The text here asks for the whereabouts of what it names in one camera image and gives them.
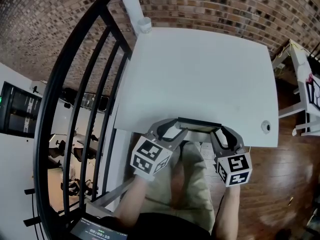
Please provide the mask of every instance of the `monitor screen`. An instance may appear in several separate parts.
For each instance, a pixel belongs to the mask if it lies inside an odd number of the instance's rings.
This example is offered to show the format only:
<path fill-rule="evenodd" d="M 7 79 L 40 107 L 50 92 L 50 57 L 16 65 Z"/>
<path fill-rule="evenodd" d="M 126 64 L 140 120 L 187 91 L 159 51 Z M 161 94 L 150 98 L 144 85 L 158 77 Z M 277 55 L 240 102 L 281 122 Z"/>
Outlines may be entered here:
<path fill-rule="evenodd" d="M 126 240 L 127 235 L 81 218 L 71 230 L 71 234 L 82 240 Z"/>

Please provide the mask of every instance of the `khaki shorts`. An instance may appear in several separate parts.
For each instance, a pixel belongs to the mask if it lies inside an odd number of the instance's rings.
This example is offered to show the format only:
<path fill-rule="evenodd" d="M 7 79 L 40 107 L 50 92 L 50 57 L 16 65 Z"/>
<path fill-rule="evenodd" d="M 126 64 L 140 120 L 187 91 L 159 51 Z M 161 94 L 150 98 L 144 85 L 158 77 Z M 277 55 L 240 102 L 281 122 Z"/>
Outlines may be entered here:
<path fill-rule="evenodd" d="M 149 183 L 141 213 L 173 215 L 211 233 L 215 223 L 215 214 L 205 180 L 206 164 L 192 142 L 184 145 L 181 155 L 185 195 L 180 201 L 180 209 L 170 207 L 172 168 L 177 164 L 180 156 L 180 148 L 177 148 L 168 165 L 155 175 L 154 181 Z"/>

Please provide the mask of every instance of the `white pole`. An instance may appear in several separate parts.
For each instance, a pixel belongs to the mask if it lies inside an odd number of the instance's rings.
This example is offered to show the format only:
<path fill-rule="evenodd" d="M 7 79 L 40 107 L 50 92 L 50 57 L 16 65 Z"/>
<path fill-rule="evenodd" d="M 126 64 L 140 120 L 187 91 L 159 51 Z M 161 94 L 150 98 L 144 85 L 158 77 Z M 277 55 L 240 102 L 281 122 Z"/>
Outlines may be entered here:
<path fill-rule="evenodd" d="M 136 36 L 139 35 L 140 29 L 138 26 L 138 20 L 144 17 L 142 12 L 139 0 L 122 0 L 125 6 L 125 9 L 129 15 L 131 24 L 133 26 Z"/>

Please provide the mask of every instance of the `leg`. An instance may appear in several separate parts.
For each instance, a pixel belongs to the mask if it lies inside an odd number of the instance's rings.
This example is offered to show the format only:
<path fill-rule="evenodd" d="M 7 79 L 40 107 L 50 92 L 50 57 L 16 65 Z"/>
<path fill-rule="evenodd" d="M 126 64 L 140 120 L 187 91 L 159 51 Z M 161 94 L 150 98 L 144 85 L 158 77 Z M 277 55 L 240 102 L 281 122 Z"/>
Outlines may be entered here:
<path fill-rule="evenodd" d="M 205 180 L 206 164 L 192 142 L 183 147 L 182 163 L 185 178 L 184 198 L 180 202 L 181 210 L 177 211 L 177 215 L 211 232 L 215 215 Z"/>
<path fill-rule="evenodd" d="M 172 169 L 180 156 L 178 147 L 172 154 L 166 167 L 155 174 L 154 181 L 149 182 L 141 213 L 166 213 L 171 204 L 171 176 Z"/>
<path fill-rule="evenodd" d="M 313 121 L 313 122 L 307 122 L 307 123 L 303 123 L 303 124 L 298 124 L 295 126 L 295 128 L 297 130 L 301 130 L 303 128 L 309 128 L 311 126 L 317 126 L 317 125 L 320 125 L 320 120 Z"/>
<path fill-rule="evenodd" d="M 289 52 L 288 52 L 288 47 L 287 47 L 280 54 L 276 55 L 275 59 L 272 62 L 272 68 L 275 69 L 276 67 L 278 67 L 285 60 L 285 58 L 288 56 L 289 56 Z"/>
<path fill-rule="evenodd" d="M 301 133 L 301 136 L 308 136 L 308 135 L 319 136 L 318 134 L 320 134 L 320 130 L 304 132 L 304 133 Z"/>
<path fill-rule="evenodd" d="M 299 88 L 297 88 L 297 89 L 295 89 L 294 91 L 293 91 L 293 94 L 298 94 L 300 91 L 299 91 Z"/>
<path fill-rule="evenodd" d="M 236 240 L 239 227 L 240 185 L 227 187 L 212 235 L 214 239 Z"/>
<path fill-rule="evenodd" d="M 291 116 L 293 114 L 296 114 L 298 112 L 304 111 L 304 105 L 302 102 L 299 102 L 297 104 L 294 104 L 292 106 L 286 107 L 284 109 L 279 110 L 279 119 Z"/>

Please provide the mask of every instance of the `wooden floor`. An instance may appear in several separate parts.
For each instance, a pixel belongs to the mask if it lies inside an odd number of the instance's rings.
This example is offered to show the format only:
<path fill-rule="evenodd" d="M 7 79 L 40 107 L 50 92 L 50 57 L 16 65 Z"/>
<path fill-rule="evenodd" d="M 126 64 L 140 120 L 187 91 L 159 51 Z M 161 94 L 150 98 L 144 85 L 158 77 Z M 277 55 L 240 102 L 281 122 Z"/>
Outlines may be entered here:
<path fill-rule="evenodd" d="M 277 90 L 280 109 L 299 99 L 293 95 L 294 87 L 283 82 Z M 301 229 L 311 216 L 320 174 L 320 137 L 292 136 L 299 116 L 279 120 L 277 148 L 251 149 L 252 176 L 241 187 L 239 240 L 273 240 L 280 229 Z M 208 179 L 217 211 L 225 187 L 218 175 Z"/>

